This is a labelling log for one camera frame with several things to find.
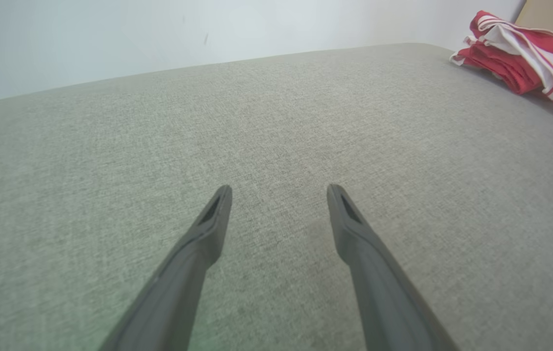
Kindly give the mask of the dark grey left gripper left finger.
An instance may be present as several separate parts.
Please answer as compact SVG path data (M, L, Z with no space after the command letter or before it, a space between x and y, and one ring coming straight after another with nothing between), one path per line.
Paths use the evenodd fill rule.
M208 269L222 253L233 200L219 187L112 329L103 351L185 351Z

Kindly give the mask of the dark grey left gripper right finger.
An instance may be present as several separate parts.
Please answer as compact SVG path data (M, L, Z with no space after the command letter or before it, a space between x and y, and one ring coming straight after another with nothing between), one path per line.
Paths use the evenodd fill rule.
M331 184L327 202L335 247L348 265L369 351L456 351L426 300L346 190Z

